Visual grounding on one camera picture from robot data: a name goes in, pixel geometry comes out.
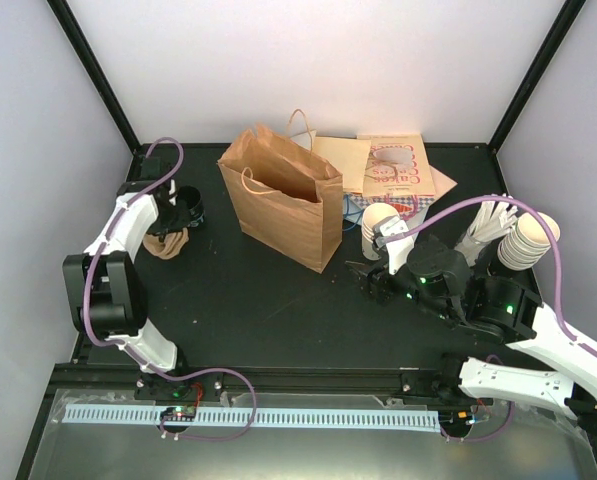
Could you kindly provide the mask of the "brown paper bag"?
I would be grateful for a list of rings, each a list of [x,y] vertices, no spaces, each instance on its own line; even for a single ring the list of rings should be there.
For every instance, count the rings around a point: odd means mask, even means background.
[[[243,233],[321,273],[342,242],[343,177],[315,152],[259,124],[217,165]]]

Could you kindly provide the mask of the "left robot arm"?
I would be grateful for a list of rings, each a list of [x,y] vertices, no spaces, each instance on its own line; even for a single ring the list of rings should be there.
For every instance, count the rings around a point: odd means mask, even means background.
[[[149,320],[146,289],[134,261],[142,246],[161,259],[177,256],[189,241],[192,219],[184,191],[173,179],[141,193],[173,163],[144,155],[138,160],[138,177],[119,188],[101,233],[83,253],[67,256],[62,272],[75,328],[96,345],[127,353],[144,373],[159,373],[159,389],[180,399],[191,391],[193,376],[175,343]]]

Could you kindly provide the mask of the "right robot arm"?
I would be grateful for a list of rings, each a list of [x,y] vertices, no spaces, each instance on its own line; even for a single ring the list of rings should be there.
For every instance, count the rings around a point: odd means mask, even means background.
[[[449,355],[430,384],[443,403],[500,399],[560,413],[597,436],[597,342],[568,324],[523,285],[473,273],[463,254],[435,237],[416,245],[396,270],[389,256],[347,262],[361,290],[379,303],[405,298],[450,329],[527,354],[547,370]]]

